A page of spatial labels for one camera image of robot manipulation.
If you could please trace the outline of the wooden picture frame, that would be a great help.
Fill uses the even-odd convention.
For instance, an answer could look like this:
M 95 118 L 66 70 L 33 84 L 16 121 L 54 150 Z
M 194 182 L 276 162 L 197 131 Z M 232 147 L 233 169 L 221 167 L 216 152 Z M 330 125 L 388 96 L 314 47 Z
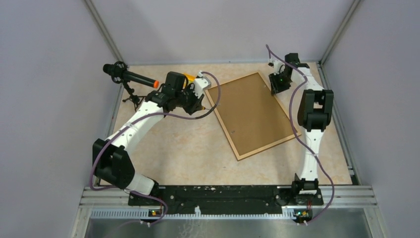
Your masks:
M 237 161 L 301 135 L 260 71 L 213 86 L 206 96 Z

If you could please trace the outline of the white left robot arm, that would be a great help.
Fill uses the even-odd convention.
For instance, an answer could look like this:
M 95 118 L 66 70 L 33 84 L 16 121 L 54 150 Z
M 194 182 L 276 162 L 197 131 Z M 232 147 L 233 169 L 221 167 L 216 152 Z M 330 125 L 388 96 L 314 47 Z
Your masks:
M 140 193 L 147 205 L 158 201 L 158 183 L 137 172 L 130 159 L 138 143 L 152 127 L 176 108 L 192 115 L 201 111 L 205 90 L 211 82 L 202 73 L 190 81 L 182 73 L 169 72 L 165 83 L 151 91 L 135 114 L 107 139 L 93 145 L 93 175 L 120 188 Z

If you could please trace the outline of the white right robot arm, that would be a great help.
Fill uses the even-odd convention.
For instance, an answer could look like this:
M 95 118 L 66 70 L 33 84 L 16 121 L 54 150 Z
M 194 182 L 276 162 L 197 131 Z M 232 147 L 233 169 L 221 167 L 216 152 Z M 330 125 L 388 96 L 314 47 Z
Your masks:
M 288 90 L 292 82 L 303 89 L 296 120 L 304 129 L 305 139 L 298 141 L 305 155 L 301 171 L 292 182 L 290 197 L 294 203 L 304 204 L 318 191 L 318 155 L 324 132 L 331 123 L 334 93 L 315 80 L 309 65 L 300 62 L 297 53 L 289 53 L 284 59 L 269 54 L 268 64 L 274 70 L 269 75 L 272 95 Z

